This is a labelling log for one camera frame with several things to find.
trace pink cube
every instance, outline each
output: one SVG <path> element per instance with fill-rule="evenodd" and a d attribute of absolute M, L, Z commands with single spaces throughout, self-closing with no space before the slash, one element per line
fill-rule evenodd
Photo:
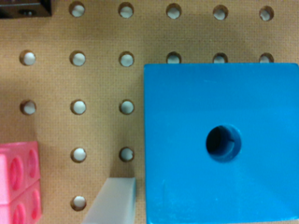
<path fill-rule="evenodd" d="M 0 204 L 9 204 L 39 178 L 37 142 L 0 145 Z"/>
<path fill-rule="evenodd" d="M 39 181 L 10 204 L 0 205 L 1 224 L 35 224 L 41 218 Z"/>

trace pegboard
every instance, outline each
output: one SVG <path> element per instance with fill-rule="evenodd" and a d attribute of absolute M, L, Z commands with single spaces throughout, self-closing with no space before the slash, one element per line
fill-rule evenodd
<path fill-rule="evenodd" d="M 170 52 L 182 63 L 212 63 L 217 53 L 228 63 L 257 63 L 264 53 L 277 63 L 299 62 L 298 1 L 177 0 L 176 20 L 166 15 L 168 0 L 132 0 L 129 19 L 119 14 L 121 1 L 82 0 L 79 18 L 69 12 L 72 1 L 52 2 L 51 18 L 0 20 L 0 142 L 38 141 L 41 224 L 80 223 L 108 177 L 133 176 L 135 223 L 146 223 L 144 64 L 166 63 Z M 213 16 L 218 5 L 228 9 L 224 21 Z M 259 16 L 264 6 L 274 10 L 271 21 Z M 34 53 L 34 65 L 20 62 L 24 50 Z M 86 56 L 82 66 L 70 62 L 76 50 Z M 134 56 L 130 67 L 119 61 L 125 51 Z M 87 106 L 80 116 L 70 109 L 77 99 Z M 131 115 L 119 110 L 125 99 L 135 105 Z M 20 111 L 24 100 L 36 103 L 34 115 Z M 87 153 L 83 163 L 71 160 L 76 147 Z M 133 161 L 120 160 L 124 147 L 135 152 Z M 70 206 L 78 195 L 87 200 L 80 212 Z"/>

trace wooden surface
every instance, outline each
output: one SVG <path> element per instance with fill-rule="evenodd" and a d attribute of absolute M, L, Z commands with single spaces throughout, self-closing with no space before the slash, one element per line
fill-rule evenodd
<path fill-rule="evenodd" d="M 257 63 L 269 52 L 277 63 L 298 63 L 297 1 L 178 0 L 182 14 L 166 15 L 172 1 L 133 0 L 130 19 L 118 13 L 121 1 L 81 1 L 85 14 L 74 18 L 72 3 L 53 1 L 52 18 L 0 20 L 0 142 L 37 140 L 40 149 L 43 217 L 41 224 L 80 223 L 108 177 L 137 179 L 136 224 L 145 224 L 145 171 L 143 126 L 143 65 L 165 63 L 169 52 L 183 63 L 211 63 L 223 52 L 229 63 Z M 229 14 L 217 21 L 213 9 L 225 5 Z M 263 6 L 274 9 L 271 21 L 262 21 Z M 22 51 L 36 55 L 33 66 L 19 61 Z M 74 66 L 74 50 L 86 63 Z M 130 51 L 131 67 L 119 57 Z M 24 116 L 23 100 L 33 100 L 37 111 Z M 83 100 L 87 111 L 74 115 L 70 104 Z M 119 104 L 130 99 L 132 115 Z M 74 163 L 70 153 L 83 147 L 87 159 Z M 135 151 L 132 162 L 123 162 L 123 147 Z M 87 207 L 75 212 L 70 201 L 84 196 Z"/>

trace blue block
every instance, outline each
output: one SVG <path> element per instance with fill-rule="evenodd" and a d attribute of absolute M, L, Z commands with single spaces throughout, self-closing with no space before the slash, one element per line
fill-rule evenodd
<path fill-rule="evenodd" d="M 144 85 L 148 224 L 298 218 L 297 64 L 149 64 Z"/>

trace cube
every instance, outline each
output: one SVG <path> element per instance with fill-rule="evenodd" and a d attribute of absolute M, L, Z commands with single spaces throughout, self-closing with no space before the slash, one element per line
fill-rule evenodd
<path fill-rule="evenodd" d="M 299 217 L 299 68 L 145 66 L 148 224 Z"/>
<path fill-rule="evenodd" d="M 39 178 L 37 142 L 0 145 L 0 204 L 9 204 Z"/>
<path fill-rule="evenodd" d="M 0 205 L 1 224 L 35 224 L 41 218 L 40 184 L 32 187 L 10 204 Z"/>
<path fill-rule="evenodd" d="M 50 0 L 0 0 L 0 19 L 50 17 Z"/>
<path fill-rule="evenodd" d="M 108 178 L 82 224 L 134 224 L 135 194 L 135 178 Z"/>

